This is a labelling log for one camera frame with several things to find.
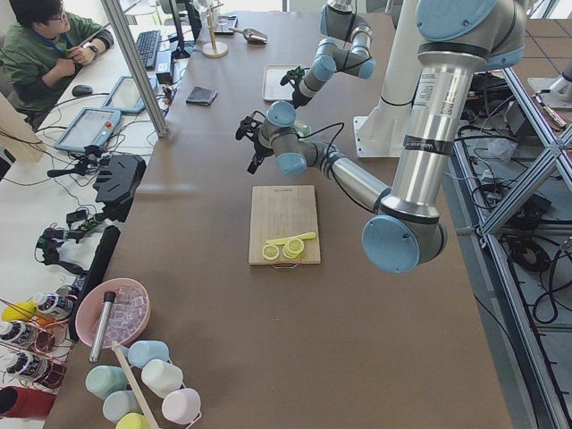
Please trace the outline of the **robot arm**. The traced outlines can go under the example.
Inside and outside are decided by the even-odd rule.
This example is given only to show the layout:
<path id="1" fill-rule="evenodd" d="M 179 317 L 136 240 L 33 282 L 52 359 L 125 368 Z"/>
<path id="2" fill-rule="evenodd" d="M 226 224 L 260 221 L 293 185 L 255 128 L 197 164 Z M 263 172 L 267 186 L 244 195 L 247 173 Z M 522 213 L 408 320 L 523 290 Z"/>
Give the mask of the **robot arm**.
<path id="1" fill-rule="evenodd" d="M 436 258 L 447 233 L 436 199 L 453 149 L 469 86 L 477 72 L 518 63 L 526 33 L 524 1 L 422 1 L 413 29 L 421 38 L 420 81 L 413 100 L 397 172 L 385 184 L 350 161 L 334 145 L 299 136 L 296 111 L 337 72 L 369 78 L 370 24 L 348 1 L 330 1 L 322 10 L 323 40 L 308 71 L 290 71 L 283 82 L 291 101 L 277 101 L 263 121 L 245 117 L 236 139 L 249 139 L 255 153 L 249 172 L 269 156 L 280 170 L 299 175 L 320 169 L 358 206 L 372 214 L 362 232 L 370 262 L 388 273 L 405 273 Z"/>
<path id="2" fill-rule="evenodd" d="M 291 102 L 298 108 L 307 105 L 336 73 L 361 80 L 369 79 L 376 61 L 370 52 L 373 30 L 370 23 L 354 13 L 350 1 L 328 1 L 321 11 L 318 44 L 310 67 L 296 67 L 285 73 L 280 84 L 293 88 Z"/>

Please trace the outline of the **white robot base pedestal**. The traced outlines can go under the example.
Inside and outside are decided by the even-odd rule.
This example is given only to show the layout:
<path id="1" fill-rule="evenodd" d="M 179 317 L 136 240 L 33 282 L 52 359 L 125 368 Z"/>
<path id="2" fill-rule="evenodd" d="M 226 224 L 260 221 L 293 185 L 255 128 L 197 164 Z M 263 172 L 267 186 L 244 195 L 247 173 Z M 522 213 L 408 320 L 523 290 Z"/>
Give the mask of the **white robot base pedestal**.
<path id="1" fill-rule="evenodd" d="M 357 156 L 361 158 L 400 156 L 421 73 L 417 5 L 415 0 L 403 2 L 377 107 L 367 116 L 354 118 Z"/>

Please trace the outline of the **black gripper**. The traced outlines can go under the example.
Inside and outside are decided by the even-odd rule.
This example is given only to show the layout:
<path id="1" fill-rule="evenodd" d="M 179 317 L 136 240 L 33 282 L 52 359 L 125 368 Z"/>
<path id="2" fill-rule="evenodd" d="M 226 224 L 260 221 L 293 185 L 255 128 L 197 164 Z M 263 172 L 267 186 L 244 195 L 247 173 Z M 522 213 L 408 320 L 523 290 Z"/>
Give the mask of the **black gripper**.
<path id="1" fill-rule="evenodd" d="M 250 174 L 256 173 L 257 168 L 264 162 L 264 156 L 272 155 L 272 149 L 263 146 L 260 142 L 259 128 L 263 123 L 255 118 L 256 114 L 258 114 L 258 111 L 253 112 L 251 115 L 247 115 L 243 120 L 241 120 L 239 128 L 235 132 L 236 140 L 248 138 L 253 143 L 255 154 L 252 156 L 247 169 L 247 172 Z"/>
<path id="2" fill-rule="evenodd" d="M 291 87 L 292 104 L 295 108 L 299 108 L 304 105 L 304 95 L 300 91 L 299 85 L 303 81 L 306 74 L 302 79 L 294 80 L 290 74 L 290 70 L 292 69 L 289 69 L 285 72 L 280 80 L 280 85 L 283 87 L 289 85 Z"/>

